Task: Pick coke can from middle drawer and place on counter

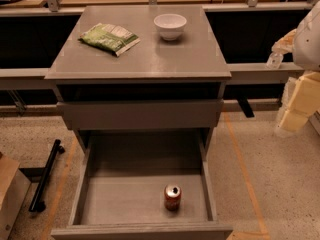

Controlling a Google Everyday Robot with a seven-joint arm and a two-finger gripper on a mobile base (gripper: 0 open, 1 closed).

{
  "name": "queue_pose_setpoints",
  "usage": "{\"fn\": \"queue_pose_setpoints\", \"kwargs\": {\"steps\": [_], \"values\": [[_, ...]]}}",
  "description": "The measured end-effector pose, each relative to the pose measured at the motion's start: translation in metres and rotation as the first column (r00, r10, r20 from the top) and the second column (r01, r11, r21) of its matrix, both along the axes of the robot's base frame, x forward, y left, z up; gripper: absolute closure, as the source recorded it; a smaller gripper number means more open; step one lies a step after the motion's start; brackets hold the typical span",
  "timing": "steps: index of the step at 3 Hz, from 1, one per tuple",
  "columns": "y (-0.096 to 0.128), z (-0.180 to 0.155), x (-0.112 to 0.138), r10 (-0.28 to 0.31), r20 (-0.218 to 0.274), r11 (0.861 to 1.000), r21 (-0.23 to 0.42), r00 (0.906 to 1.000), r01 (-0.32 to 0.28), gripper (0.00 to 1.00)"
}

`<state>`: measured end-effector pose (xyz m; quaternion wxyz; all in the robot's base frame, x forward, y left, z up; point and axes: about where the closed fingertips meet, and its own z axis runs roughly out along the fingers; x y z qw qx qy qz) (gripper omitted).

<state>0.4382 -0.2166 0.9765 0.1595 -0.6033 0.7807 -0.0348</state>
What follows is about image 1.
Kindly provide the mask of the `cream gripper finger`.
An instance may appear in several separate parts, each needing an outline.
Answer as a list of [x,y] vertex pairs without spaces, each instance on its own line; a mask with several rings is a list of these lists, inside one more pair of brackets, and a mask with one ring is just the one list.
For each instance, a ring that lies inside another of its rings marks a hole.
[[293,51],[295,34],[295,29],[288,32],[286,35],[284,35],[282,38],[280,38],[273,44],[271,51],[282,55],[291,53]]
[[276,133],[297,133],[320,108],[320,73],[307,72],[290,77],[285,85],[282,106],[276,117]]

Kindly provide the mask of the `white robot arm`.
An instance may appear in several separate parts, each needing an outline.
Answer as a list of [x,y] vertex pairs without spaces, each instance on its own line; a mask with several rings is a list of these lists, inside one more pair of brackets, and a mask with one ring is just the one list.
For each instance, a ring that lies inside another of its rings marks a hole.
[[296,133],[320,108],[320,1],[299,23],[298,27],[272,46],[274,54],[291,53],[295,65],[305,73],[295,81],[295,88],[277,129]]

